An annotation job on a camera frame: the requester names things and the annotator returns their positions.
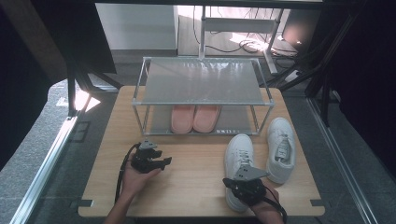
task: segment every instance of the cable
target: cable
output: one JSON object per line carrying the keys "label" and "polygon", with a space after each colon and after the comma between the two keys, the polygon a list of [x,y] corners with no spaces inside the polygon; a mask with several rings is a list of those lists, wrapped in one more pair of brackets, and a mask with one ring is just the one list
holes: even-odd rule
{"label": "cable", "polygon": [[277,49],[277,48],[274,48],[274,47],[272,47],[272,49],[276,49],[276,50],[279,50],[279,51],[284,51],[284,52],[290,52],[290,53],[298,53],[298,51],[296,51],[296,50],[289,50],[289,49]]}
{"label": "cable", "polygon": [[279,200],[276,198],[275,194],[270,189],[268,190],[274,196],[275,202],[264,196],[261,196],[262,201],[271,204],[277,211],[279,211],[282,214],[283,223],[286,224],[288,222],[288,214],[286,210],[282,207],[282,205],[280,205]]}
{"label": "cable", "polygon": [[[245,14],[244,18],[248,15],[248,13],[251,13],[252,10],[253,10],[253,8],[251,8],[251,9]],[[257,18],[257,15],[258,15],[258,13],[259,13],[259,10],[260,10],[260,9],[258,8],[257,11],[256,11],[256,14],[255,14],[255,16],[254,16],[254,19]],[[193,8],[193,13],[192,13],[192,30],[193,30],[193,32],[194,32],[194,37],[195,37],[196,42],[198,43],[198,45],[201,44],[200,41],[198,40],[198,37],[197,37],[196,32],[195,32],[195,6],[194,6],[194,8]],[[205,45],[205,47],[207,47],[207,48],[209,48],[209,49],[214,49],[214,50],[217,50],[217,51],[220,51],[220,52],[223,52],[223,53],[232,53],[232,52],[236,52],[236,51],[242,49],[243,51],[245,51],[245,52],[247,52],[247,53],[253,54],[253,53],[257,53],[257,52],[259,52],[260,50],[262,50],[263,47],[261,47],[261,48],[255,48],[256,50],[247,49],[248,46],[261,46],[261,43],[260,43],[259,41],[257,41],[257,40],[248,40],[249,35],[250,35],[250,33],[247,33],[247,36],[245,37],[245,39],[239,42],[239,48],[238,48],[238,49],[224,50],[224,49],[217,49],[217,48],[215,48],[215,47],[208,46],[208,45]]]}
{"label": "cable", "polygon": [[342,20],[340,20],[337,24],[334,25],[334,27],[330,30],[330,32],[323,38],[323,40],[315,46],[314,49],[311,51],[307,52],[304,55],[298,56],[295,58],[295,62],[300,63],[300,64],[308,64],[312,63],[313,61],[316,61],[322,51],[326,49],[326,45],[328,45],[331,42],[331,39],[333,39],[336,35],[336,32],[338,31],[339,26],[342,24]]}
{"label": "cable", "polygon": [[[212,17],[212,7],[210,7],[209,10],[210,10],[210,17]],[[212,35],[216,35],[216,34],[219,34],[219,33],[221,33],[221,32],[213,32],[213,31],[210,32],[210,34],[212,34]]]}
{"label": "cable", "polygon": [[124,160],[123,160],[123,162],[122,162],[122,164],[121,164],[120,171],[119,171],[119,178],[117,179],[117,188],[116,188],[116,196],[114,197],[114,203],[116,203],[117,200],[118,200],[119,197],[120,197],[120,189],[121,189],[122,177],[123,177],[123,173],[124,173],[124,171],[125,171],[125,165],[126,165],[126,162],[128,161],[129,155],[131,154],[131,152],[132,152],[132,150],[133,150],[134,148],[138,148],[139,146],[140,146],[140,143],[134,144],[134,145],[128,150],[127,154],[126,154],[125,157],[124,157]]}

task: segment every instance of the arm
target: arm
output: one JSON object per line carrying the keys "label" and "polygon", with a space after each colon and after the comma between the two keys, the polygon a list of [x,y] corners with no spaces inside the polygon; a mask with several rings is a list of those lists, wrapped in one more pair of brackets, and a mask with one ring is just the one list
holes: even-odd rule
{"label": "arm", "polygon": [[[266,185],[269,190],[271,190],[276,199],[279,200],[279,193],[276,189],[272,188],[270,185]],[[266,197],[274,202],[276,202],[274,195],[267,190]],[[256,215],[257,219],[262,224],[284,224],[282,216],[280,213],[269,203],[260,202],[250,207],[253,213]]]}
{"label": "arm", "polygon": [[148,174],[141,174],[137,172],[131,166],[131,160],[133,155],[134,154],[131,153],[125,165],[125,172],[122,177],[122,188],[120,197],[108,213],[105,224],[122,223],[126,217],[128,208],[132,200],[134,199],[134,196],[146,186],[146,183],[149,181],[149,179],[161,172],[161,169],[153,170]]}

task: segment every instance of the pink slipper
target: pink slipper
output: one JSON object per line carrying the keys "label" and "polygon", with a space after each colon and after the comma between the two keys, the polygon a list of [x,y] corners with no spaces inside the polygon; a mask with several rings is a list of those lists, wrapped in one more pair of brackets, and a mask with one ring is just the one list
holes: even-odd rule
{"label": "pink slipper", "polygon": [[171,130],[173,133],[189,133],[192,129],[195,105],[174,105]]}
{"label": "pink slipper", "polygon": [[200,133],[210,133],[218,121],[221,106],[198,105],[195,112],[193,128]]}

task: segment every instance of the wooden tabletop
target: wooden tabletop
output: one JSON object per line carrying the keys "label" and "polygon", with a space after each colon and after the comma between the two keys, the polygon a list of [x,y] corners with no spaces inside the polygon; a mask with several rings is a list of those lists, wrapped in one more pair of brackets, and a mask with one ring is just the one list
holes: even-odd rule
{"label": "wooden tabletop", "polygon": [[[264,130],[252,135],[255,166],[265,169],[268,156],[266,140],[270,121],[290,115],[278,89],[270,89],[275,100]],[[148,140],[161,150],[161,159],[172,157],[172,163],[150,179],[145,189],[134,198],[129,217],[240,217],[254,216],[248,210],[235,213],[225,201],[222,183],[224,153],[232,135],[150,135],[143,136],[132,108],[133,86],[120,89],[106,132],[99,148],[82,200],[92,200],[91,207],[80,207],[83,217],[105,217],[114,204],[120,165],[128,149],[135,143]],[[320,216],[323,206],[313,206],[320,200],[317,186],[295,135],[296,166],[290,179],[278,185],[264,178],[265,184],[278,190],[280,203],[289,216]]]}

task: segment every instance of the glass shelf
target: glass shelf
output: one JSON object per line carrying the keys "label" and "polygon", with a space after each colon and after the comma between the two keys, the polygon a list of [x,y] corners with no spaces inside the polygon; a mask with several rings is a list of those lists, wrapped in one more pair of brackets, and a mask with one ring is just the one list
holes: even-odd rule
{"label": "glass shelf", "polygon": [[173,134],[174,105],[220,105],[209,134],[259,134],[275,103],[257,59],[146,57],[132,105],[142,134]]}

